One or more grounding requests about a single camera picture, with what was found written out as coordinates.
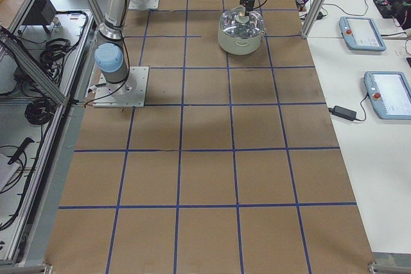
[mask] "white mounting plate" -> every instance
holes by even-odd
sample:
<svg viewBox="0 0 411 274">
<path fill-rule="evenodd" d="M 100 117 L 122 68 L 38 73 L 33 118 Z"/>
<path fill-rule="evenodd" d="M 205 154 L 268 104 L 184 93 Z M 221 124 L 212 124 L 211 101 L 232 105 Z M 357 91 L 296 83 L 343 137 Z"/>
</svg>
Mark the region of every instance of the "white mounting plate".
<svg viewBox="0 0 411 274">
<path fill-rule="evenodd" d="M 133 78 L 137 82 L 137 88 L 124 96 L 107 96 L 104 99 L 97 99 L 93 102 L 94 107 L 122 108 L 122 107 L 144 107 L 146 98 L 148 67 L 130 67 L 129 79 Z M 105 83 L 103 75 L 100 76 L 99 83 Z M 96 98 L 101 98 L 109 94 L 106 87 L 97 88 Z"/>
<path fill-rule="evenodd" d="M 130 1 L 128 5 L 129 10 L 157 10 L 159 8 L 160 0 L 137 0 Z"/>
</svg>

